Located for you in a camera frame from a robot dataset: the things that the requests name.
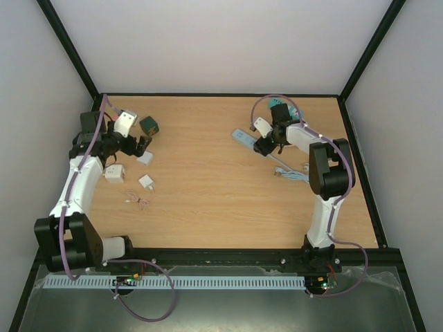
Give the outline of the white USB charger plug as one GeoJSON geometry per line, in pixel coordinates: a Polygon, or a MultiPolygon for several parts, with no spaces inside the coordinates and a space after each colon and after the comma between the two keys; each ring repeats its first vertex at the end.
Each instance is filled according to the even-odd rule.
{"type": "Polygon", "coordinates": [[[155,184],[149,175],[146,174],[146,175],[140,177],[138,182],[144,190],[149,190],[151,192],[154,191],[155,184]]]}

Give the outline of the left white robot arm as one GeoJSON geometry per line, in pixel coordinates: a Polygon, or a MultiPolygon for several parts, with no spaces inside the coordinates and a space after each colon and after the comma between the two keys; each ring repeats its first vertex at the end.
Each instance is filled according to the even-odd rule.
{"type": "Polygon", "coordinates": [[[130,135],[136,121],[131,111],[122,111],[117,120],[110,121],[98,112],[81,114],[81,131],[69,151],[69,175],[60,198],[49,216],[36,220],[34,225],[49,271],[72,273],[96,267],[132,250],[127,235],[102,238],[89,220],[89,210],[107,159],[119,151],[140,157],[150,144],[151,138],[130,135]]]}

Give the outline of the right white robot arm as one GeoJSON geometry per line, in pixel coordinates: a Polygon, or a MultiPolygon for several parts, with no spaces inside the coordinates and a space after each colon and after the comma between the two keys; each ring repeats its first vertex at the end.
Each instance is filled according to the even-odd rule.
{"type": "Polygon", "coordinates": [[[355,184],[349,142],[332,140],[314,131],[302,118],[294,119],[286,104],[271,108],[272,122],[251,118],[260,133],[253,150],[268,156],[275,148],[295,146],[309,157],[309,185],[316,195],[311,226],[302,245],[302,264],[315,271],[332,263],[339,210],[355,184]]]}

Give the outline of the grey white adapter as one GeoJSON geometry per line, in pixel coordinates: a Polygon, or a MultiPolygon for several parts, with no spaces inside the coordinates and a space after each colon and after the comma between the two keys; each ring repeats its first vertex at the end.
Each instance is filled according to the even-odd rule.
{"type": "Polygon", "coordinates": [[[141,164],[143,164],[143,165],[145,165],[145,166],[148,166],[148,165],[152,162],[153,157],[154,157],[154,155],[153,155],[152,152],[150,152],[150,151],[145,151],[145,152],[143,153],[143,155],[140,156],[140,157],[138,157],[136,160],[137,160],[139,163],[141,163],[141,164]]]}

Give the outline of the white cube socket adapter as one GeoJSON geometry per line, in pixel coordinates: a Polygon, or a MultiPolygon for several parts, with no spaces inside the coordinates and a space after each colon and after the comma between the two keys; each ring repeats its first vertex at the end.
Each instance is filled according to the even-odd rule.
{"type": "Polygon", "coordinates": [[[125,182],[125,168],[121,164],[113,164],[104,169],[103,176],[108,183],[125,182]]]}

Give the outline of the dark green cube socket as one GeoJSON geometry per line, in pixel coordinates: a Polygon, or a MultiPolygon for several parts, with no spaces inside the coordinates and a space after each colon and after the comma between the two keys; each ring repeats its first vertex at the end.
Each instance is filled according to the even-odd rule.
{"type": "Polygon", "coordinates": [[[152,137],[160,131],[157,121],[155,121],[152,116],[140,120],[139,125],[143,133],[148,137],[152,137]]]}

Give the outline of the light blue power strip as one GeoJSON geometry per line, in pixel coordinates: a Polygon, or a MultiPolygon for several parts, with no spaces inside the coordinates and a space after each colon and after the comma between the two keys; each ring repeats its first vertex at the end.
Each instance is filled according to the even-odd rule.
{"type": "Polygon", "coordinates": [[[241,145],[244,145],[248,150],[251,150],[252,152],[257,153],[257,154],[261,155],[262,157],[269,157],[269,154],[264,155],[260,152],[257,152],[256,150],[254,150],[254,144],[257,142],[257,138],[249,135],[245,131],[243,131],[241,129],[235,129],[233,131],[233,133],[231,134],[231,136],[235,141],[237,141],[241,145]]]}

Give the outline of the teal power strip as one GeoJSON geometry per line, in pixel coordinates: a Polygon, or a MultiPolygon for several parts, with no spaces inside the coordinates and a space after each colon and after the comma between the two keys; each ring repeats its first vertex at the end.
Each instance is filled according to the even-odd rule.
{"type": "Polygon", "coordinates": [[[271,108],[271,107],[274,107],[279,104],[286,104],[287,108],[288,108],[288,112],[291,115],[291,117],[294,120],[299,119],[298,112],[296,111],[295,107],[291,103],[287,102],[286,100],[282,100],[280,98],[270,98],[269,102],[268,102],[268,107],[271,108]]]}

